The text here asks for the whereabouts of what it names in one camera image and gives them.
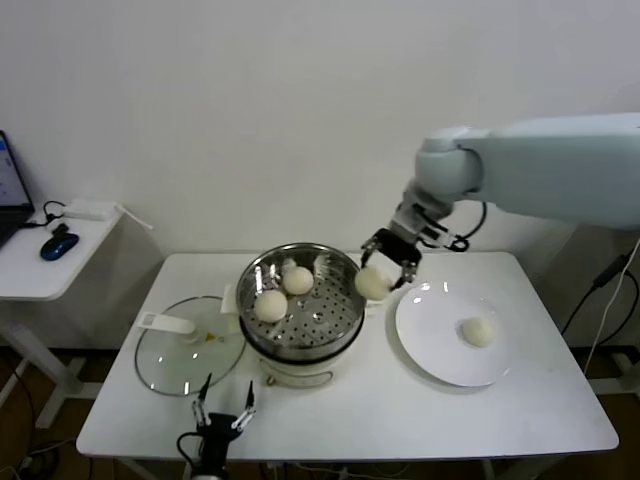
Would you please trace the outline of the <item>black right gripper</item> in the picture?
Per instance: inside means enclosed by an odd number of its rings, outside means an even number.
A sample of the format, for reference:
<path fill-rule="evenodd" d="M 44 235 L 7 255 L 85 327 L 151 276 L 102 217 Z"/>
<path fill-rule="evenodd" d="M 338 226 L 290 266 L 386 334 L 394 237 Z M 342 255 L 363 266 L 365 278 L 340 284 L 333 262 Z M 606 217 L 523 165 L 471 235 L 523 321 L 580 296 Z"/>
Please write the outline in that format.
<path fill-rule="evenodd" d="M 371 256 L 379 252 L 395 264 L 400 264 L 401 272 L 391 290 L 398 290 L 414 281 L 418 264 L 422 260 L 421 252 L 414 244 L 406 242 L 394 232 L 381 228 L 361 247 L 360 268 L 364 269 Z"/>

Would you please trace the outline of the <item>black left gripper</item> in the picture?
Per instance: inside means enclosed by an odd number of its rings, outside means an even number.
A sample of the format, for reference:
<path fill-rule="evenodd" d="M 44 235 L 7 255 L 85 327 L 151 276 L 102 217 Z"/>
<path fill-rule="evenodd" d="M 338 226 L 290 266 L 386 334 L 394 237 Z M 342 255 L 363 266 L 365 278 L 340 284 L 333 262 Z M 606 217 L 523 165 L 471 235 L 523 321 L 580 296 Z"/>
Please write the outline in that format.
<path fill-rule="evenodd" d="M 250 382 L 244 411 L 237 417 L 204 411 L 212 374 L 209 373 L 197 398 L 192 402 L 196 431 L 201 437 L 199 456 L 202 461 L 225 461 L 230 444 L 235 441 L 256 414 L 253 382 Z"/>

